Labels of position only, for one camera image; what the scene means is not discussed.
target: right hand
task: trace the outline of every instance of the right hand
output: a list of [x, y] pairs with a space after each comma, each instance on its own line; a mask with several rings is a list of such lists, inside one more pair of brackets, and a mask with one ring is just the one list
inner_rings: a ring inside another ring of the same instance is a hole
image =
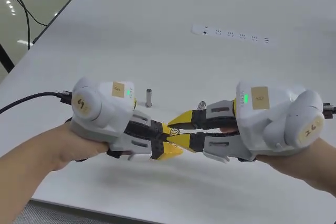
[[[222, 132], [233, 132], [238, 129], [222, 128]], [[328, 174], [330, 165], [334, 163], [336, 149], [319, 138], [302, 152], [291, 156], [259, 155], [257, 160], [270, 165], [275, 170], [302, 179], [318, 190], [330, 191]]]

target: power strip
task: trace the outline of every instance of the power strip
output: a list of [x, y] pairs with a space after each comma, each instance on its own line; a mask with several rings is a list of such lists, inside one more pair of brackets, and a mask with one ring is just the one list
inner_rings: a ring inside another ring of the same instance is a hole
[[274, 41], [268, 36], [246, 33], [242, 31], [224, 30], [221, 28], [193, 25], [191, 32], [197, 35], [216, 37], [221, 39], [233, 39], [242, 42], [250, 42], [258, 45], [273, 45]]

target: wrist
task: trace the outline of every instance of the wrist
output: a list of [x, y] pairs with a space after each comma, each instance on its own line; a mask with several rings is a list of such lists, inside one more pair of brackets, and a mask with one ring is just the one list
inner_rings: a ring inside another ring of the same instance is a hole
[[48, 136], [48, 132], [41, 133], [29, 140], [35, 148], [34, 153], [38, 156], [45, 169], [52, 172], [59, 163], [60, 146], [57, 141]]

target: metal spring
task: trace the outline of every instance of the metal spring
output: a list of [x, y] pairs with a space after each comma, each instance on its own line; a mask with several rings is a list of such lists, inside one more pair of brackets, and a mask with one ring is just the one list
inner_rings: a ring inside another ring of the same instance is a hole
[[206, 107], [205, 101], [202, 101], [198, 104], [197, 110], [203, 110]]
[[180, 134], [179, 129], [171, 129], [170, 130], [170, 136], [175, 136], [175, 135], [179, 135], [179, 134]]

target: label sticker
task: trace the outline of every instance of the label sticker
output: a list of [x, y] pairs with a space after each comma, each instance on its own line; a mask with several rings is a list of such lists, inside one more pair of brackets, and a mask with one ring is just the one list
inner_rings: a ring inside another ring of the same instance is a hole
[[112, 96], [124, 98], [125, 85], [119, 82], [114, 82], [112, 87]]
[[254, 110], [269, 109], [268, 87], [251, 88], [251, 96], [252, 96], [252, 107]]
[[87, 115], [91, 111], [90, 105], [88, 105], [83, 96], [79, 94], [72, 98], [71, 104], [83, 115]]
[[324, 119], [320, 116], [317, 116], [314, 121], [308, 124], [299, 134], [299, 141], [301, 144], [304, 144], [305, 141], [315, 132], [322, 131]]

